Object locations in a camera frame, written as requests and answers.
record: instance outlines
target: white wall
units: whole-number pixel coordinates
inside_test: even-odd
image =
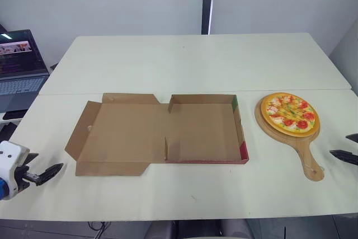
[[[358,95],[358,20],[329,56]]]
[[[358,0],[214,0],[212,34],[309,32],[329,55],[358,18]]]
[[[50,66],[79,35],[200,34],[201,7],[202,0],[0,0],[0,24],[31,29]]]

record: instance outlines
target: pizza box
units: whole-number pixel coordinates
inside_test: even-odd
[[[139,176],[151,163],[248,161],[236,95],[104,93],[89,101],[65,151],[77,176]]]

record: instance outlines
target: laptop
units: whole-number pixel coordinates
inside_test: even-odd
[[[28,109],[48,77],[30,30],[0,34],[0,113]]]

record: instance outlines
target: white table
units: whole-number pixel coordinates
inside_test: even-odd
[[[40,94],[350,88],[307,33],[81,36]]]
[[[100,94],[38,96],[11,141],[39,152],[32,172],[64,162],[43,186],[0,202],[0,218],[51,221],[264,218],[358,212],[358,166],[329,151],[358,154],[345,135],[358,132],[358,98],[351,90],[292,90],[318,111],[321,133],[311,144],[325,178],[309,181],[297,153],[257,125],[256,102],[272,91],[235,92],[250,160],[245,165],[152,164],[139,177],[75,177],[64,151],[88,100]],[[160,92],[168,102],[171,92]]]

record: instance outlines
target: toy pizza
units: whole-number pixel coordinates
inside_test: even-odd
[[[261,113],[273,128],[294,137],[312,135],[319,128],[319,118],[313,107],[290,93],[266,96],[261,103]]]

